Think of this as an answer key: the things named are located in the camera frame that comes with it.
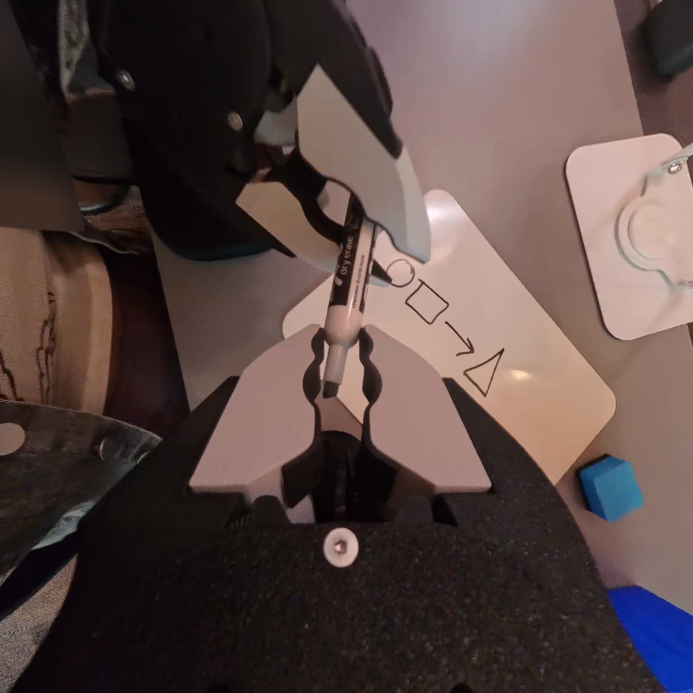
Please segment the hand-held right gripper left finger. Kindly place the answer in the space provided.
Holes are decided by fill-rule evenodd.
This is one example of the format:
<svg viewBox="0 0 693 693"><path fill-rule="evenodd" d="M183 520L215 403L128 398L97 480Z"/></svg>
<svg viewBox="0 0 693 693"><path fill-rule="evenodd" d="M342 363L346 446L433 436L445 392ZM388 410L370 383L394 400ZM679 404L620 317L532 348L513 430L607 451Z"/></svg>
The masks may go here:
<svg viewBox="0 0 693 693"><path fill-rule="evenodd" d="M246 367L190 487L240 493L249 505L275 496L284 509L313 509L324 467L315 403L323 359L324 330L304 328Z"/></svg>

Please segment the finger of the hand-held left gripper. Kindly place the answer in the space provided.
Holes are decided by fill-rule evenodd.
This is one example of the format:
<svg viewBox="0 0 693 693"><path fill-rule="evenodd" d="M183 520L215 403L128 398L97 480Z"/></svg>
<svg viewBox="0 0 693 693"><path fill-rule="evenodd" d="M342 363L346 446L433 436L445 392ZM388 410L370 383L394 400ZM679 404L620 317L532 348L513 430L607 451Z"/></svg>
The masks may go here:
<svg viewBox="0 0 693 693"><path fill-rule="evenodd" d="M349 202L349 192L339 184L328 182L317 196L318 211L342 231ZM236 203L302 261L333 274L338 245L321 236L308 221L298 199L281 182L251 182Z"/></svg>
<svg viewBox="0 0 693 693"><path fill-rule="evenodd" d="M299 150L325 178L348 188L398 251L430 260L430 223L410 155L392 156L322 67L297 97Z"/></svg>

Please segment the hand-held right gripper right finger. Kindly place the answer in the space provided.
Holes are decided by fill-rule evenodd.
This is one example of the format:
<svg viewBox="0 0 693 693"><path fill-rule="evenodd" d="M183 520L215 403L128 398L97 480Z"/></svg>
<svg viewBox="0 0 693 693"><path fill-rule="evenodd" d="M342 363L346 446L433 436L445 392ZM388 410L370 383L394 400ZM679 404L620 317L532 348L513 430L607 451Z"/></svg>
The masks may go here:
<svg viewBox="0 0 693 693"><path fill-rule="evenodd" d="M485 493L491 481L437 370L379 328L359 335L367 399L355 481L375 509Z"/></svg>

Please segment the black whiteboard marker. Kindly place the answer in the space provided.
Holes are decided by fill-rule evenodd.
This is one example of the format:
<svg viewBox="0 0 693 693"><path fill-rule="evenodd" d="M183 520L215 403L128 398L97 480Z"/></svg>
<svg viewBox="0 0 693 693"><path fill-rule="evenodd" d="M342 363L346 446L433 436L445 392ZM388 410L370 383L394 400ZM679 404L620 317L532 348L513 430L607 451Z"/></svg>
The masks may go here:
<svg viewBox="0 0 693 693"><path fill-rule="evenodd" d="M376 225L351 195L324 323L328 351L323 397L333 398L342 385L347 358L362 328L368 284L374 262Z"/></svg>

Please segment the white whiteboard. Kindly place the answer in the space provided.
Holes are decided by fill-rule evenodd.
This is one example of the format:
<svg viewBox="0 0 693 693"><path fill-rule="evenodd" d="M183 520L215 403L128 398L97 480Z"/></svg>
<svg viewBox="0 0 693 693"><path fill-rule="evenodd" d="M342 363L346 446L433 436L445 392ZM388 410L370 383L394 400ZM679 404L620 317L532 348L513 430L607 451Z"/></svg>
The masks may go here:
<svg viewBox="0 0 693 693"><path fill-rule="evenodd" d="M385 233L375 260L392 278L370 285L375 325L453 379L556 484L611 420L615 395L451 194L425 196L426 264Z"/></svg>

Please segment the blue whiteboard eraser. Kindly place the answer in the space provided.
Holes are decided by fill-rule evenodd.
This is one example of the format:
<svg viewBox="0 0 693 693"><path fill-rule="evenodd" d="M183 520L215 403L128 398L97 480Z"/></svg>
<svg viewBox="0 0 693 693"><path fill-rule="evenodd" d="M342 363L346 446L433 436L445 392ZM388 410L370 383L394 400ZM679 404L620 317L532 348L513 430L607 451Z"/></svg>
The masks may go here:
<svg viewBox="0 0 693 693"><path fill-rule="evenodd" d="M613 455L602 455L579 467L576 480L586 507L607 523L622 518L644 506L644 496L633 466Z"/></svg>

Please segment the blue plastic bin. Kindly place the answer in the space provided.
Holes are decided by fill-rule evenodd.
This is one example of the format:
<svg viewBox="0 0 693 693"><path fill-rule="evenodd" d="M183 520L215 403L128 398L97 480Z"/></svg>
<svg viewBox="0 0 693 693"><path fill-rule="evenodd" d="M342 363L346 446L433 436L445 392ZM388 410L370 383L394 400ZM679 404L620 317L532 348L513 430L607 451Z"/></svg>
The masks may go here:
<svg viewBox="0 0 693 693"><path fill-rule="evenodd" d="M639 586L608 591L633 644L667 692L692 691L692 615Z"/></svg>

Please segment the white table sign stand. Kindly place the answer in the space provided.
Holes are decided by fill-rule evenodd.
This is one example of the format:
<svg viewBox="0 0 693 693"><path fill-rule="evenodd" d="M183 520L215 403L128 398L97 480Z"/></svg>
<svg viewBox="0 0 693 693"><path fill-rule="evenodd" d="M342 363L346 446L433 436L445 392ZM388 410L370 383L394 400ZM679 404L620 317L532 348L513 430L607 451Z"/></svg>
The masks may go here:
<svg viewBox="0 0 693 693"><path fill-rule="evenodd" d="M566 180L606 330L629 341L692 323L692 145L652 134L584 145Z"/></svg>

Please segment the black boxy object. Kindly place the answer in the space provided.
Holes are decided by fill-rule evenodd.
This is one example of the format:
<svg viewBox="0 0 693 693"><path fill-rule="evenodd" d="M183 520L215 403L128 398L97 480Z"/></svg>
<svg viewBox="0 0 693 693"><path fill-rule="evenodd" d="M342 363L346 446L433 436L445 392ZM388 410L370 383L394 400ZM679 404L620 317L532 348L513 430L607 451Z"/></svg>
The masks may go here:
<svg viewBox="0 0 693 693"><path fill-rule="evenodd" d="M645 34L657 75L671 78L692 67L692 1L657 1Z"/></svg>

